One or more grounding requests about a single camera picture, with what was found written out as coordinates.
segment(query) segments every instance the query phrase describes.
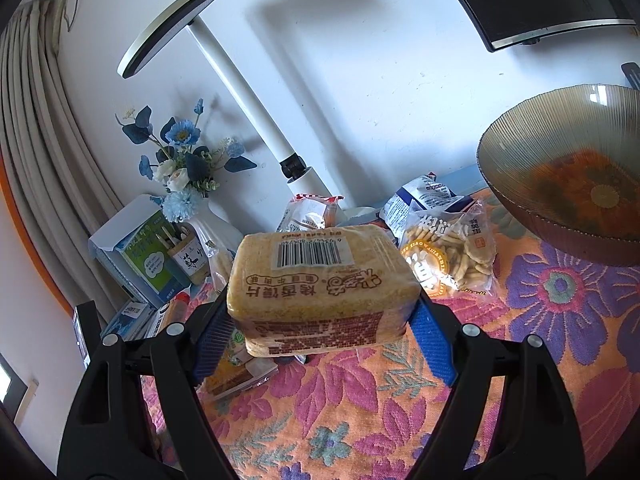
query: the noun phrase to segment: flower bouquet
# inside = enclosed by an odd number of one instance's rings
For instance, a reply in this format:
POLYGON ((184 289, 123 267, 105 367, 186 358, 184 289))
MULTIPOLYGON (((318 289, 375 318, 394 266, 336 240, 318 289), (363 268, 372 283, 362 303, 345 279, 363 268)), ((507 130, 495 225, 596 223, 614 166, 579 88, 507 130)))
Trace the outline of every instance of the flower bouquet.
MULTIPOLYGON (((118 116, 116 120, 122 131, 134 144, 150 141, 156 146, 157 164, 152 164, 148 156, 140 157, 140 175, 149 180, 164 184, 167 196, 161 203, 162 212, 169 222, 184 222, 192 218, 199 210, 202 200, 220 183, 213 174, 225 169, 231 173, 250 170, 256 164, 242 156, 244 146, 229 137, 220 142, 220 146, 211 151, 207 146, 198 145, 200 130, 198 120, 204 111, 203 101, 199 99, 193 111, 195 123, 190 120, 169 119, 160 130, 160 138, 154 135, 150 122, 151 108, 145 106, 135 115, 135 122, 123 124, 118 116)), ((134 116, 134 110, 128 110, 123 120, 134 116)))

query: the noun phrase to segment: white desk lamp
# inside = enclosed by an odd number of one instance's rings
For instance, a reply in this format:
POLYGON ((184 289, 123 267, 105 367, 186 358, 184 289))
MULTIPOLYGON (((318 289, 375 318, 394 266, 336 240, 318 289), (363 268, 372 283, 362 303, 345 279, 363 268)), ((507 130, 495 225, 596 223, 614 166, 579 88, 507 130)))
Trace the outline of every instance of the white desk lamp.
POLYGON ((187 27, 213 70, 222 79, 273 156, 279 161, 282 173, 289 179, 288 185, 291 192, 331 196, 314 169, 307 167, 291 147, 260 99, 202 21, 199 14, 212 1, 175 0, 136 38, 122 58, 118 73, 124 79, 136 74, 178 32, 187 27))

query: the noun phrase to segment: white wall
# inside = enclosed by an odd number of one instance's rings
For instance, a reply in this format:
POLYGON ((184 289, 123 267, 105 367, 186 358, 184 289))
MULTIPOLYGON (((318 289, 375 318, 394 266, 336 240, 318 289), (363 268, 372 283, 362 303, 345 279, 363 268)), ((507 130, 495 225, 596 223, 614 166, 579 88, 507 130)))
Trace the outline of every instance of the white wall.
POLYGON ((66 416, 84 366, 71 318, 33 267, 1 194, 0 224, 0 353, 25 383, 31 378, 40 383, 20 432, 55 471, 66 416))
MULTIPOLYGON (((273 229, 289 193, 279 167, 182 31, 139 74, 116 67, 173 0, 80 0, 60 64, 100 166, 123 200, 152 184, 113 113, 149 104, 156 127, 189 116, 200 96, 211 139, 233 134, 260 167, 228 175, 216 201, 245 232, 273 229)), ((540 92, 585 82, 624 84, 640 57, 629 28, 571 32, 489 54, 457 0, 216 0, 202 17, 267 109, 333 192, 364 205, 427 171, 475 160, 487 126, 540 92)))

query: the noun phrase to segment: ribbed amber bowl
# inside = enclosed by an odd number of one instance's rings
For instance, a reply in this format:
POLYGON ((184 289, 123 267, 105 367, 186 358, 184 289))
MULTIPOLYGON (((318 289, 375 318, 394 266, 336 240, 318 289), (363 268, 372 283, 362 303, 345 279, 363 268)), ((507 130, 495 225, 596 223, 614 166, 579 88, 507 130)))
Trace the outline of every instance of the ribbed amber bowl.
POLYGON ((478 166, 505 208, 553 247, 640 265, 640 92, 580 85, 528 99, 484 133, 478 166))

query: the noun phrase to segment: pen holder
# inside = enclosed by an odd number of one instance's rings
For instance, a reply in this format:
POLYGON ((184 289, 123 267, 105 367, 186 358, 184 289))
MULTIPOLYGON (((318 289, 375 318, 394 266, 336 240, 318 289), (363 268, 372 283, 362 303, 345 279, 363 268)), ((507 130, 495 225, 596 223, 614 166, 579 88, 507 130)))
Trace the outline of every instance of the pen holder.
POLYGON ((209 260, 202 250, 200 240, 191 230, 184 240, 167 253, 187 274, 191 283, 201 285, 209 276, 209 260))

